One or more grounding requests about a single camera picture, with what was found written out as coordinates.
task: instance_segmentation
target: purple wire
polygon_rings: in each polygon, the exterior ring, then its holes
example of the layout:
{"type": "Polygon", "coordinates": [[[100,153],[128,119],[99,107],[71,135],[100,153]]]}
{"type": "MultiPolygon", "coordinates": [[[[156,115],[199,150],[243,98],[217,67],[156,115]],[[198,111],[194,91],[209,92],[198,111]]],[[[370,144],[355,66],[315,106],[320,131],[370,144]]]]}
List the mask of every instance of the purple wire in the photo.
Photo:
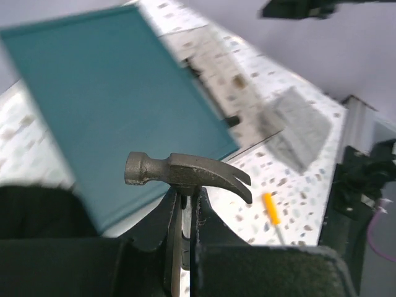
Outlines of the purple wire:
{"type": "Polygon", "coordinates": [[[387,254],[384,254],[378,248],[374,245],[374,240],[372,239],[372,230],[374,229],[375,225],[378,222],[379,215],[382,213],[382,205],[383,201],[380,202],[380,207],[376,210],[376,213],[374,214],[373,218],[371,219],[371,222],[367,228],[367,242],[369,243],[371,249],[380,257],[387,259],[388,261],[395,262],[396,263],[396,258],[388,256],[387,254]]]}

